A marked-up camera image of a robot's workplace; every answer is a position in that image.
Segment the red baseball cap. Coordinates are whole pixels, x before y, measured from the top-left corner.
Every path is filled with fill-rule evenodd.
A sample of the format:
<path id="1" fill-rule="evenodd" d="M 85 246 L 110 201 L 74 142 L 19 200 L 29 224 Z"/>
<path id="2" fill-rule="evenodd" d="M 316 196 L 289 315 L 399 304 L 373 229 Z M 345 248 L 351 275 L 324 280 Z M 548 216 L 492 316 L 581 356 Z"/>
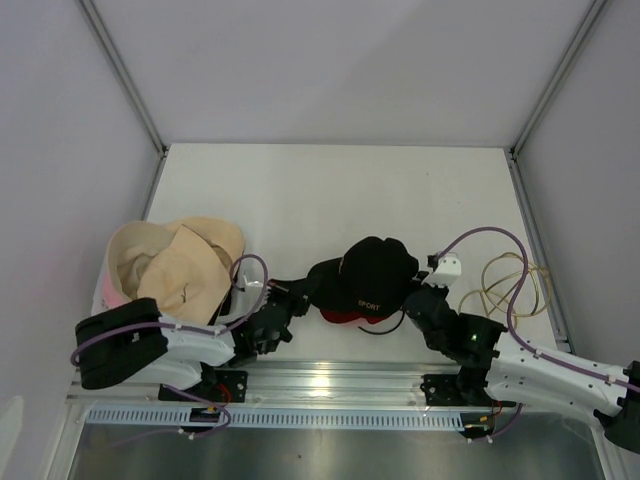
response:
<path id="1" fill-rule="evenodd" d="M 324 320 L 332 324 L 347 324 L 356 321 L 365 321 L 369 325 L 376 325 L 386 320 L 386 317 L 365 315 L 364 313 L 357 311 L 337 312 L 320 309 L 320 314 Z"/>

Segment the black wire hat stand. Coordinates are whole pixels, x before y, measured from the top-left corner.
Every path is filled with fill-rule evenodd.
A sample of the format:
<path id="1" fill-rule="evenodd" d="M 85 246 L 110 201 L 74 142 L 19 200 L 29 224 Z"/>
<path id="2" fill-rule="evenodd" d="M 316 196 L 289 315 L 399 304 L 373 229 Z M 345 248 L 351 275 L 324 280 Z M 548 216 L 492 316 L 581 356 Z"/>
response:
<path id="1" fill-rule="evenodd" d="M 405 312 L 400 310 L 391 317 L 374 325 L 367 324 L 358 326 L 358 330 L 371 336 L 386 336 L 396 332 L 402 326 L 404 320 Z"/>

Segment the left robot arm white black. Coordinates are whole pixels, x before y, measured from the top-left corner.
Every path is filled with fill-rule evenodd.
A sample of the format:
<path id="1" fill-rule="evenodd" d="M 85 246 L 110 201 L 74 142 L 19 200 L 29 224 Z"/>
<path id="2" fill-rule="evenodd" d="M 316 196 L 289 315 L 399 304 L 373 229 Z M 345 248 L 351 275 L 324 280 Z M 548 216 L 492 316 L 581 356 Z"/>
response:
<path id="1" fill-rule="evenodd" d="M 308 312 L 319 283 L 318 276 L 269 281 L 266 302 L 230 331 L 223 324 L 189 326 L 161 314 L 151 298 L 135 300 L 79 322 L 71 363 L 86 390 L 133 381 L 205 400 L 216 388 L 210 370 L 244 366 L 292 340 L 290 322 Z"/>

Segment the pink bucket hat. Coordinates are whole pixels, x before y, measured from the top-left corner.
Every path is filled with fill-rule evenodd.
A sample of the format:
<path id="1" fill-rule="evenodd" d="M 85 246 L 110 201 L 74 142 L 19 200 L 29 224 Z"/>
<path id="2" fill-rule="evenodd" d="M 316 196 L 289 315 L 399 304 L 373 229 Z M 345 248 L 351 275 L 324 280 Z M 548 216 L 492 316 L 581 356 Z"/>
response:
<path id="1" fill-rule="evenodd" d="M 106 309 L 114 309 L 130 302 L 124 293 L 120 278 L 106 271 L 100 287 L 101 301 Z"/>

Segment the gold wire hat stand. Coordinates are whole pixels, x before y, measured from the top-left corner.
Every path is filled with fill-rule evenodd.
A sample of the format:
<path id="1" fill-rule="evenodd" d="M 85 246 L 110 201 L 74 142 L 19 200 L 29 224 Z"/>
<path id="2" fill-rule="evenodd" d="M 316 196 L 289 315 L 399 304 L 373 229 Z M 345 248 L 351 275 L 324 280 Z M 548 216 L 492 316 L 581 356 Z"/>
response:
<path id="1" fill-rule="evenodd" d="M 480 274 L 479 287 L 462 297 L 457 311 L 461 313 L 467 301 L 475 298 L 480 302 L 481 312 L 487 317 L 498 312 L 505 313 L 520 281 L 522 269 L 502 276 L 494 275 L 492 271 L 497 264 L 506 263 L 515 267 L 517 262 L 526 266 L 526 277 L 516 300 L 516 303 L 521 303 L 523 310 L 518 311 L 517 306 L 514 306 L 514 323 L 519 319 L 533 318 L 545 312 L 553 295 L 550 270 L 532 261 L 525 263 L 523 257 L 515 252 L 504 252 L 485 264 Z"/>

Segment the black sport baseball cap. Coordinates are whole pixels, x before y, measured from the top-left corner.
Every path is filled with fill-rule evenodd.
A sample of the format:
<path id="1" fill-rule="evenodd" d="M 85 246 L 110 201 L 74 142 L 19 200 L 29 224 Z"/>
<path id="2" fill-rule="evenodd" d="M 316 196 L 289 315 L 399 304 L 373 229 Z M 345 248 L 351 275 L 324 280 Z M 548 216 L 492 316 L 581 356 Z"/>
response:
<path id="1" fill-rule="evenodd" d="M 389 318 L 411 293 L 419 260 L 394 238 L 369 236 L 339 258 L 314 265 L 309 277 L 320 284 L 311 304 L 337 312 L 357 311 Z"/>

